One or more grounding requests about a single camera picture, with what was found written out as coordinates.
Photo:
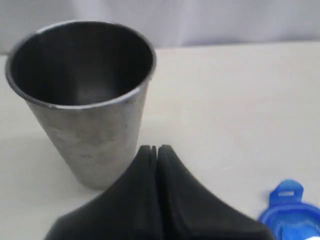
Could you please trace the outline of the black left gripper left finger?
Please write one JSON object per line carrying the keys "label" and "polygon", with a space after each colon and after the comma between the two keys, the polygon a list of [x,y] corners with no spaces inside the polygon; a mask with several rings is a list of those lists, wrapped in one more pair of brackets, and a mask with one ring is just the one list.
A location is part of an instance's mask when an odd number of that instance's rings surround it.
{"label": "black left gripper left finger", "polygon": [[156,187],[157,149],[143,145],[106,191],[57,219],[47,240],[162,240]]}

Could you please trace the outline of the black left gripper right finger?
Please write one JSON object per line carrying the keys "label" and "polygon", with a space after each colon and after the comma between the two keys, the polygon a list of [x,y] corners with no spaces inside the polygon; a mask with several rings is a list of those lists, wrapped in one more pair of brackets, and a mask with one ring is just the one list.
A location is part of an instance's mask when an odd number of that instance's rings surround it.
{"label": "black left gripper right finger", "polygon": [[157,191],[166,240],[272,240],[262,223],[205,188],[170,145],[157,156]]}

